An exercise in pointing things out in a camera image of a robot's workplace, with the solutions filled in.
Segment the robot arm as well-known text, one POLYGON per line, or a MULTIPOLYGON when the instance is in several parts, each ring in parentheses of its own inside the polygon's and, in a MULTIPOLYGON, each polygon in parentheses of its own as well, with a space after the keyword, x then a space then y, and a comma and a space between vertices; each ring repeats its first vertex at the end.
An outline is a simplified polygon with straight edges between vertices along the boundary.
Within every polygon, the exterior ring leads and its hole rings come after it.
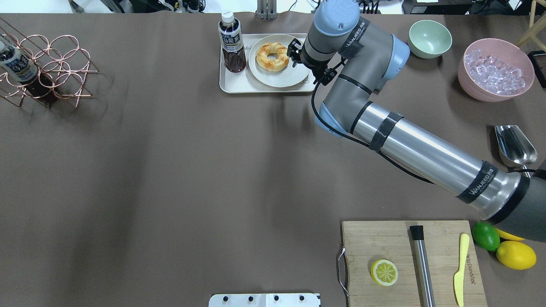
POLYGON ((410 48, 360 15, 356 0, 324 0, 302 47, 289 56, 312 70, 317 85, 334 81, 316 121, 328 132, 377 152, 417 179, 434 183, 479 211, 480 218, 525 239, 546 238, 545 164, 534 175, 492 163, 369 101, 407 62, 410 48))

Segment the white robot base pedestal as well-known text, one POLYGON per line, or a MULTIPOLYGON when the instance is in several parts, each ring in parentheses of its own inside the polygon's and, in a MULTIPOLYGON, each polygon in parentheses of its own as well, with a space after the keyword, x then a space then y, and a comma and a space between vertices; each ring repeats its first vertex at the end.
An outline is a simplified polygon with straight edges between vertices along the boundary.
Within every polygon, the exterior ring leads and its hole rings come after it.
POLYGON ((209 307, 321 307, 319 294, 295 293, 242 293, 216 294, 209 307))

